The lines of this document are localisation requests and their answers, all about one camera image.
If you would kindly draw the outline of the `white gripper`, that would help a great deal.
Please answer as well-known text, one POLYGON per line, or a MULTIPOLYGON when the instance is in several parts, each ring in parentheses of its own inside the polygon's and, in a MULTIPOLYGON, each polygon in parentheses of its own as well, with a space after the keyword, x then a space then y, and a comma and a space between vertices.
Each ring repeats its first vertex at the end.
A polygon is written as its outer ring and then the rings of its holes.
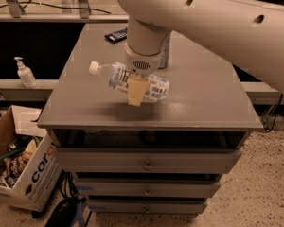
MULTIPOLYGON (((126 66, 134 73, 149 75, 160 65, 163 55, 161 45, 149 43, 133 45, 126 43, 126 66)), ((148 87, 148 81, 140 75, 132 74, 128 79, 128 103, 140 106, 148 87)))

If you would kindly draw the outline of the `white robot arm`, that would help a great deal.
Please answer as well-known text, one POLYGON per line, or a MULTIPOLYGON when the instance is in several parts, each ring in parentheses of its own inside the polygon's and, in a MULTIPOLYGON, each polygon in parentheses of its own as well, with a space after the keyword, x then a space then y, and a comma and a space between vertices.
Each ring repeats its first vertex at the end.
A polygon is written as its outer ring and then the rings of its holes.
POLYGON ((117 0, 129 15, 126 65, 151 74, 184 35, 284 95, 284 6, 256 0, 117 0))

